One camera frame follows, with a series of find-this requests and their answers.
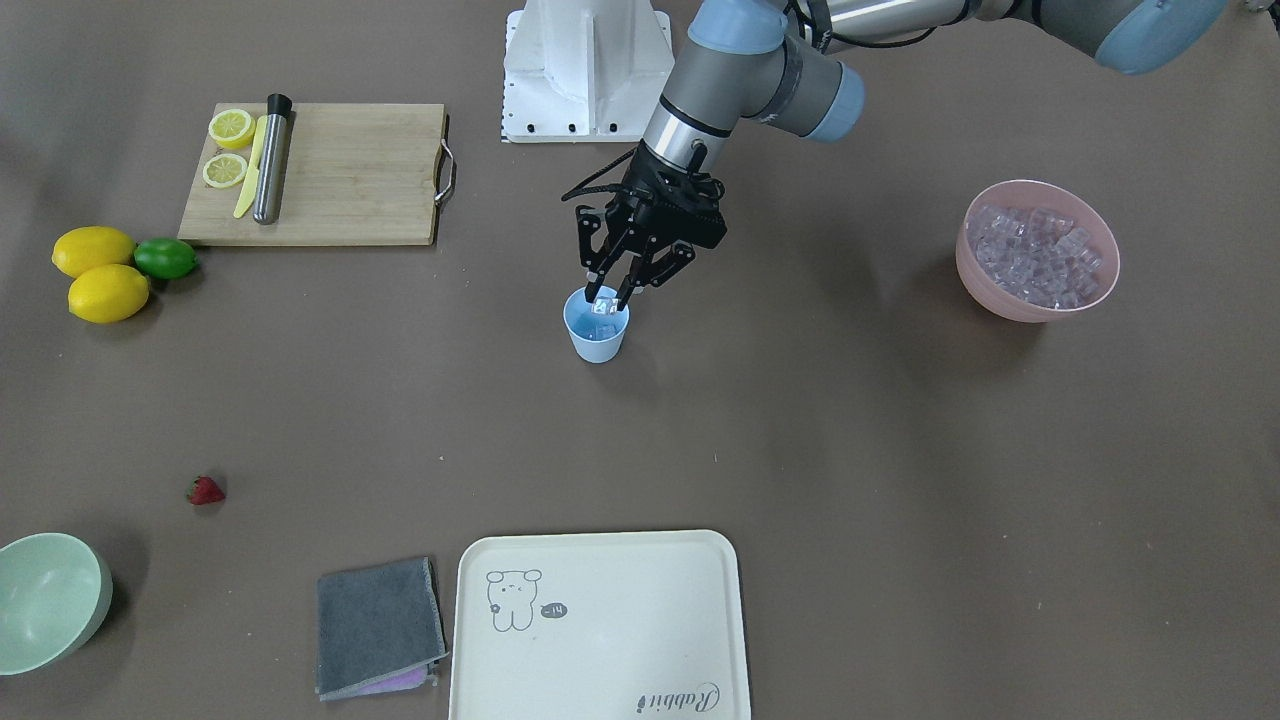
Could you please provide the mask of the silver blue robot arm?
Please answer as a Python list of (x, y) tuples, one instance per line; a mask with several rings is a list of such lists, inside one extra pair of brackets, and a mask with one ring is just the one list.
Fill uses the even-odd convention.
[(1166, 65), (1217, 20), (1222, 1), (704, 1), (643, 137), (568, 197), (609, 193), (575, 210), (582, 296), (596, 301), (607, 273), (630, 266), (617, 309), (664, 284), (726, 234), (723, 184), (713, 167), (736, 124), (751, 120), (814, 142), (847, 135), (867, 101), (861, 77), (838, 55), (906, 47), (970, 20), (1020, 20), (1125, 76)]

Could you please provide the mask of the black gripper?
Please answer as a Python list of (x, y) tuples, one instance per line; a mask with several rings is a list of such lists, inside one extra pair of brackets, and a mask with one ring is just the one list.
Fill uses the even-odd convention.
[(719, 179), (673, 168), (640, 143), (605, 208), (573, 210), (579, 258), (588, 273), (585, 300), (596, 301), (607, 273), (626, 252), (634, 259), (617, 290), (620, 311), (634, 293), (660, 287), (692, 263), (695, 247), (717, 247), (727, 233), (723, 196)]

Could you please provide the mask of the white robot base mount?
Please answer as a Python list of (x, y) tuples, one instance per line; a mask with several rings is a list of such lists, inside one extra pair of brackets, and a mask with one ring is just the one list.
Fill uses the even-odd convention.
[(527, 1), (506, 18), (500, 140), (636, 143), (675, 64), (649, 1)]

